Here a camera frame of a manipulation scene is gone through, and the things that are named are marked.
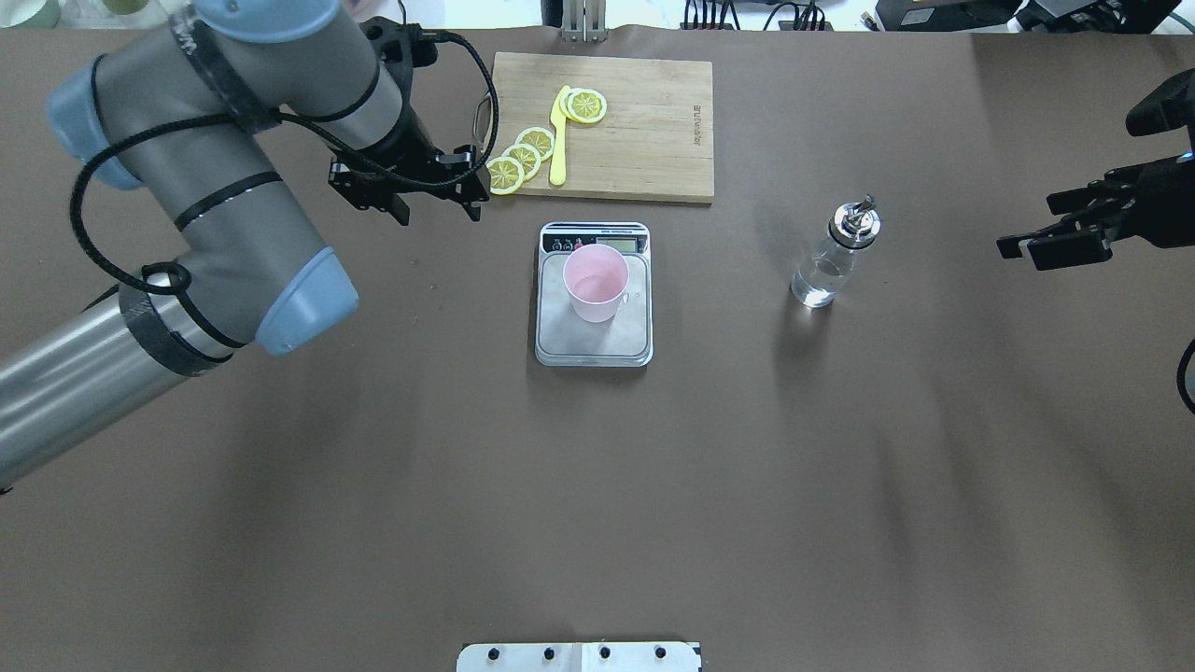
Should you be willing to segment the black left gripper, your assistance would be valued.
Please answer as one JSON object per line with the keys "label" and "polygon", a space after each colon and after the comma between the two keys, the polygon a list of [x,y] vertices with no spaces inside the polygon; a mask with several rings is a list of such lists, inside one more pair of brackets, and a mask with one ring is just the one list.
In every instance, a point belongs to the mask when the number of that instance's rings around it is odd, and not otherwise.
{"label": "black left gripper", "polygon": [[461,204],[470,221],[482,221],[483,203],[490,200],[488,170],[492,149],[464,145],[445,153],[436,148],[410,102],[415,69],[437,60],[437,45],[461,45],[474,59],[483,80],[492,83],[482,55],[462,35],[428,30],[418,24],[398,24],[376,17],[361,25],[379,59],[380,71],[391,77],[402,94],[402,109],[384,138],[364,149],[333,149],[327,183],[358,210],[385,210],[402,227],[410,224],[405,194],[428,194]]}

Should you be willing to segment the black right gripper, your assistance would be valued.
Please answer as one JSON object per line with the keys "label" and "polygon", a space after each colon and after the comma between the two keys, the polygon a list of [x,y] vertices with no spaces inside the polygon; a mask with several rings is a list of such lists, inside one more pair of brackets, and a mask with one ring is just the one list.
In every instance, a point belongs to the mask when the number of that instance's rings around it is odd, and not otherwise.
{"label": "black right gripper", "polygon": [[[1168,77],[1132,106],[1124,118],[1130,136],[1185,132],[1191,141],[1194,71]],[[1032,259],[1037,271],[1092,265],[1111,259],[1111,244],[1139,237],[1156,248],[1185,248],[1194,243],[1194,169],[1191,149],[1171,158],[1119,169],[1119,177],[1087,187],[1049,194],[1053,216],[1110,216],[1121,210],[1119,225],[1058,224],[1032,233],[1004,236],[997,248],[1003,259]]]}

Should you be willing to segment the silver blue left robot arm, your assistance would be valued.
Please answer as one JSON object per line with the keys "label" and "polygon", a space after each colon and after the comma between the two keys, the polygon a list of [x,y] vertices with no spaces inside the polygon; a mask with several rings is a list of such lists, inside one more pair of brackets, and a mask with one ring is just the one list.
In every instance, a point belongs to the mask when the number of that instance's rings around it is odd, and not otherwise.
{"label": "silver blue left robot arm", "polygon": [[[286,356],[358,307],[261,133],[314,133],[333,155],[329,183],[358,210],[404,226],[404,195],[428,194],[482,220],[492,147],[436,148],[411,103],[413,71],[443,43],[467,45],[355,22],[341,1],[191,1],[53,92],[47,118],[80,161],[71,231],[114,285],[4,361],[4,491],[235,350]],[[84,222],[93,181],[147,189],[185,250],[135,271],[108,259]]]}

